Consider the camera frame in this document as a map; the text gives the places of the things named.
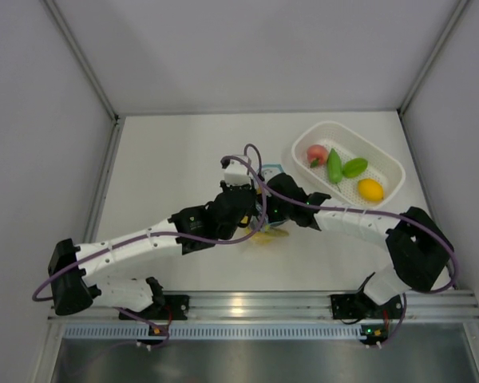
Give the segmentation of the clear zip top bag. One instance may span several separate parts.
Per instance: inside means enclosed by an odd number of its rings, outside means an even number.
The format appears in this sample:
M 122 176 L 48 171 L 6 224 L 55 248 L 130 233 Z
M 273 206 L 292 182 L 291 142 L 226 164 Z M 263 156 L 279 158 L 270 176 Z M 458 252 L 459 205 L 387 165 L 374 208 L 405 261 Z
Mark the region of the clear zip top bag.
M 262 179 L 264 183 L 267 183 L 269 180 L 271 180 L 275 176 L 282 173 L 284 173 L 284 170 L 281 164 L 264 164 L 261 168 L 261 173 L 259 175 L 259 178 Z M 264 216 L 262 227 L 258 231 L 266 230 L 269 227 L 284 229 L 283 225 L 287 222 L 286 219 L 272 220 L 269 218 L 269 202 L 271 198 L 270 192 L 262 189 L 255 180 L 253 181 L 253 185 L 255 187 L 256 197 L 257 197 L 257 202 L 255 204 L 255 207 L 257 209 L 257 214 L 251 216 L 250 221 L 247 227 L 245 228 L 245 233 L 250 234 L 257 228 L 259 224 L 259 219 L 261 218 L 261 215 L 263 213 L 262 192 L 264 192 L 267 197 L 267 201 L 265 203 L 266 215 Z

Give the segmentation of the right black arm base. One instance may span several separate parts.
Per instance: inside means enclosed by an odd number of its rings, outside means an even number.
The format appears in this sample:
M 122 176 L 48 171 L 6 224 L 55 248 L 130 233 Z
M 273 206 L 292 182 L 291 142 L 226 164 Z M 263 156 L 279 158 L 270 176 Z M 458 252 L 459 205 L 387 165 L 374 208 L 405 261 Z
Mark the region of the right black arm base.
M 364 293 L 332 294 L 330 299 L 332 318 L 343 321 L 399 319 L 404 308 L 399 296 L 381 305 L 376 304 Z

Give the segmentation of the red fake peach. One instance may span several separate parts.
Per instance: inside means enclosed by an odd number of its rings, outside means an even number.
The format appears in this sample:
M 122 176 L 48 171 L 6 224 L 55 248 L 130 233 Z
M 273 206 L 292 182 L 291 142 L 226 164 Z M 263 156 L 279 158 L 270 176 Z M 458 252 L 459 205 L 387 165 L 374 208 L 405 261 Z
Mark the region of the red fake peach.
M 327 162 L 328 156 L 328 150 L 320 144 L 313 144 L 307 149 L 307 161 L 310 168 L 323 166 Z

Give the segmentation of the green fake vegetable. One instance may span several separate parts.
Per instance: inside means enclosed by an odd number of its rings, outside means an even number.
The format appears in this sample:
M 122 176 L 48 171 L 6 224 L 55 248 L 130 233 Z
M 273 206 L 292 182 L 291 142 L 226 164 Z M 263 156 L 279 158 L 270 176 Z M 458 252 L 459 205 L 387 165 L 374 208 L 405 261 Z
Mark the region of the green fake vegetable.
M 353 179 L 363 174 L 368 164 L 368 161 L 361 157 L 349 160 L 342 167 L 342 175 L 347 179 Z
M 327 175 L 332 184 L 338 184 L 342 180 L 342 162 L 334 148 L 330 150 L 327 158 Z

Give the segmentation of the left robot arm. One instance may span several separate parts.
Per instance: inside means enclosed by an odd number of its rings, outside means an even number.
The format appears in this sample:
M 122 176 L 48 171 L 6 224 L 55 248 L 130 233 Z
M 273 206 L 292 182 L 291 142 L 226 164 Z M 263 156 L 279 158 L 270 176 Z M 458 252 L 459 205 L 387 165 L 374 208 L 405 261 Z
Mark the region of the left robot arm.
M 213 201 L 187 207 L 143 231 L 100 243 L 59 242 L 48 267 L 56 315 L 109 306 L 159 317 L 166 301 L 153 274 L 155 260 L 229 242 L 256 212 L 251 185 L 221 187 Z

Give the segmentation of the yellow fake banana bunch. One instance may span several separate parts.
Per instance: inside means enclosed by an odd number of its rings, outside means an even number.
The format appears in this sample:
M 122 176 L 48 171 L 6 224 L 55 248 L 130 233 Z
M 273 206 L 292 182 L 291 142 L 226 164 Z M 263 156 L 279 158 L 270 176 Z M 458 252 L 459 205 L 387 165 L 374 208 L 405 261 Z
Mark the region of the yellow fake banana bunch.
M 269 243 L 273 243 L 274 241 L 282 238 L 286 238 L 289 236 L 289 233 L 284 229 L 279 229 L 276 227 L 269 227 L 263 231 L 257 231 L 252 237 L 248 240 L 260 245 L 268 245 Z

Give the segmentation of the yellow fake lemon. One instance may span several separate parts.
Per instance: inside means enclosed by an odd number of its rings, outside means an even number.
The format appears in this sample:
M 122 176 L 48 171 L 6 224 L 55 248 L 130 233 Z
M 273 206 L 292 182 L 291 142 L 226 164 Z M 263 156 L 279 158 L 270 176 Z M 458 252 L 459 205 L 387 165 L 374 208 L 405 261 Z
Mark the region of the yellow fake lemon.
M 359 195 L 369 202 L 380 202 L 384 200 L 384 189 L 382 185 L 373 179 L 359 180 L 357 183 Z

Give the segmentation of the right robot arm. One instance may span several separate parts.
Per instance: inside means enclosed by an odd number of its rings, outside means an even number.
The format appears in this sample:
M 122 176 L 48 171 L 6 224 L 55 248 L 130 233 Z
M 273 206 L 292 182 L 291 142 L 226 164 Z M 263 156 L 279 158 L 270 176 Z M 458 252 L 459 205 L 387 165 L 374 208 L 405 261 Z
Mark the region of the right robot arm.
M 282 215 L 300 227 L 349 235 L 386 251 L 390 264 L 367 277 L 358 289 L 356 305 L 367 317 L 384 310 L 392 298 L 410 290 L 434 294 L 453 282 L 433 286 L 448 262 L 457 263 L 454 249 L 425 211 L 410 207 L 396 214 L 354 207 L 322 192 L 307 194 L 286 173 L 262 184 Z

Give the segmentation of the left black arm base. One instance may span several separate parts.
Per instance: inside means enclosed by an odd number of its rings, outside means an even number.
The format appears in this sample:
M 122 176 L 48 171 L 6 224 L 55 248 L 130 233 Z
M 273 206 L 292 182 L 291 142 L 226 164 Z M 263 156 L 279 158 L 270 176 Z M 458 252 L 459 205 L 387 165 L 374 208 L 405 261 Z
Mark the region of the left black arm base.
M 166 294 L 164 303 L 153 303 L 141 312 L 127 310 L 129 314 L 150 321 L 177 320 L 186 321 L 189 309 L 190 296 L 186 294 Z

